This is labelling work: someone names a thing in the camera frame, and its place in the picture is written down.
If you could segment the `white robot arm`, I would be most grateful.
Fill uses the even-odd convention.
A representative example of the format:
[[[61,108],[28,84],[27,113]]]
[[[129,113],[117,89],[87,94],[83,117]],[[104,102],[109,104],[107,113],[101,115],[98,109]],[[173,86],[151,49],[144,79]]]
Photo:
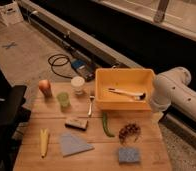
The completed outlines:
[[[188,87],[191,73],[184,67],[175,67],[157,74],[149,104],[153,111],[165,111],[170,105],[189,114],[196,121],[196,91]]]

